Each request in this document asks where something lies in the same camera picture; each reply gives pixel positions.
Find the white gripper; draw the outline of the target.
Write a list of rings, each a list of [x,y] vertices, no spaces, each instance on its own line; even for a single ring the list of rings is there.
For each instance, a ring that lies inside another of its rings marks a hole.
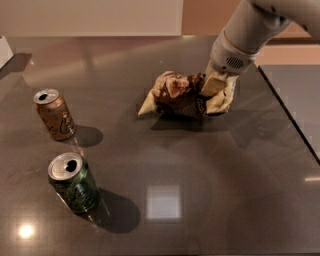
[[[200,94],[212,97],[237,80],[255,62],[258,54],[246,53],[233,46],[221,32],[214,41],[210,62],[205,71],[205,82]]]

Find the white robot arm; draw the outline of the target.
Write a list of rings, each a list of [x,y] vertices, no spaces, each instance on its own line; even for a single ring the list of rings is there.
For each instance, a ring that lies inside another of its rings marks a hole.
[[[244,73],[291,22],[320,41],[320,0],[241,0],[213,43],[201,94],[213,96]]]

